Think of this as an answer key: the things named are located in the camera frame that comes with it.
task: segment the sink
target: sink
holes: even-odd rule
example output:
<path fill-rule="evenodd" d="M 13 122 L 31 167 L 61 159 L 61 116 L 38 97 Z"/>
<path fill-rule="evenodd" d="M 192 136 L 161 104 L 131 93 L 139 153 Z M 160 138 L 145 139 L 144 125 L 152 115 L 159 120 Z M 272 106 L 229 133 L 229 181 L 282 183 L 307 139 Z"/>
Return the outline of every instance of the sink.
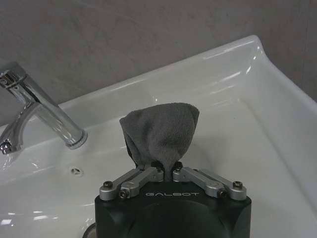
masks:
<path fill-rule="evenodd" d="M 61 104 L 89 134 L 79 149 L 32 118 L 0 155 L 0 237 L 81 238 L 99 187 L 134 167 L 119 119 L 170 102 L 201 111 L 182 161 L 244 183 L 252 237 L 317 234 L 317 104 L 250 36 Z"/>

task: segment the gray cloth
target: gray cloth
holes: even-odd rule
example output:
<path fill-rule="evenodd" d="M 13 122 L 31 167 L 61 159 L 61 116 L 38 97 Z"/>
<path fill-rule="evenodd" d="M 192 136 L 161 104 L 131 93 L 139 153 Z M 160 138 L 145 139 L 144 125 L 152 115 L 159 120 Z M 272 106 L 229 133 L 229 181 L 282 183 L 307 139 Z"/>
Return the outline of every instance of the gray cloth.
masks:
<path fill-rule="evenodd" d="M 196 129 L 199 110 L 186 103 L 171 103 L 130 112 L 120 119 L 130 157 L 138 168 L 153 161 L 163 164 L 165 180 L 186 153 Z"/>

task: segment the faucet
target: faucet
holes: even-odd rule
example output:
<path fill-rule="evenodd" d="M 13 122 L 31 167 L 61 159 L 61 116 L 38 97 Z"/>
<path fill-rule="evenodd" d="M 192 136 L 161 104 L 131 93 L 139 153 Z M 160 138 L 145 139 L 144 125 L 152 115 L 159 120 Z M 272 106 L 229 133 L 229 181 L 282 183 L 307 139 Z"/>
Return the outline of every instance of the faucet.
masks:
<path fill-rule="evenodd" d="M 21 149 L 23 131 L 32 115 L 36 115 L 65 142 L 69 149 L 85 143 L 87 133 L 39 87 L 16 62 L 0 67 L 0 86 L 24 104 L 16 119 L 0 136 L 0 150 L 10 154 Z"/>

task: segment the metal linkage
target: metal linkage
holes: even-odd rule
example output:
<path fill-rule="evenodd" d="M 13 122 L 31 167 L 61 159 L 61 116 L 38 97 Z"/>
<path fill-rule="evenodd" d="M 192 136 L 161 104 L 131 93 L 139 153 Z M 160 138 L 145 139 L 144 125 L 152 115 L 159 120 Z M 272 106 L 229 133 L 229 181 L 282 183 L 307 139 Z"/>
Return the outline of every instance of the metal linkage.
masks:
<path fill-rule="evenodd" d="M 135 197 L 147 182 L 162 181 L 163 178 L 164 172 L 158 168 L 150 167 L 144 171 L 133 169 L 113 182 L 105 181 L 99 189 L 100 199 L 110 201 L 118 195 L 121 199 Z"/>
<path fill-rule="evenodd" d="M 117 178 L 115 181 L 106 181 L 104 185 L 99 189 L 100 199 L 103 201 L 113 200 L 118 196 L 121 188 L 121 184 L 128 179 L 131 179 L 141 173 L 138 169 L 132 169 L 125 173 L 121 177 Z"/>
<path fill-rule="evenodd" d="M 208 170 L 193 170 L 189 167 L 176 168 L 173 171 L 173 181 L 193 182 L 205 190 L 210 197 L 222 198 L 228 193 L 233 200 L 245 200 L 247 189 L 240 181 L 231 182 Z"/>
<path fill-rule="evenodd" d="M 229 193 L 229 197 L 233 200 L 245 200 L 247 198 L 247 189 L 243 186 L 242 182 L 240 181 L 234 181 L 231 182 L 209 170 L 200 170 L 199 171 L 202 175 L 216 180 L 224 185 L 226 190 Z"/>
<path fill-rule="evenodd" d="M 189 167 L 177 168 L 173 172 L 173 181 L 193 182 L 197 186 L 205 190 L 210 197 L 223 198 L 226 196 L 226 189 L 222 183 L 207 178 L 196 170 Z"/>
<path fill-rule="evenodd" d="M 121 199 L 135 197 L 139 195 L 140 189 L 147 182 L 159 182 L 163 181 L 163 179 L 164 173 L 161 169 L 150 167 L 130 181 L 125 181 L 124 183 L 122 183 L 119 197 Z"/>

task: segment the screw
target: screw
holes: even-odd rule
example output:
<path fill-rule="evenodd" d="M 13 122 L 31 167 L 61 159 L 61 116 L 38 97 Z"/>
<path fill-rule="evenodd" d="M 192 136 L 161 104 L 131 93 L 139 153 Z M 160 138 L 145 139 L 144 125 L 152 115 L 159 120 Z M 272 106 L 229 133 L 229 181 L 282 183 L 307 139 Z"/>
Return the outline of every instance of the screw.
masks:
<path fill-rule="evenodd" d="M 104 187 L 106 187 L 106 188 L 112 188 L 112 186 L 113 186 L 113 183 L 112 183 L 111 181 L 106 181 L 106 182 L 104 182 Z"/>
<path fill-rule="evenodd" d="M 225 198 L 227 196 L 227 191 L 224 188 L 218 190 L 218 197 Z"/>
<path fill-rule="evenodd" d="M 238 188 L 238 189 L 242 189 L 243 188 L 243 183 L 240 181 L 234 181 L 233 182 L 233 187 L 234 188 Z"/>
<path fill-rule="evenodd" d="M 126 189 L 123 189 L 119 191 L 119 198 L 122 200 L 125 200 L 129 196 L 129 191 Z"/>

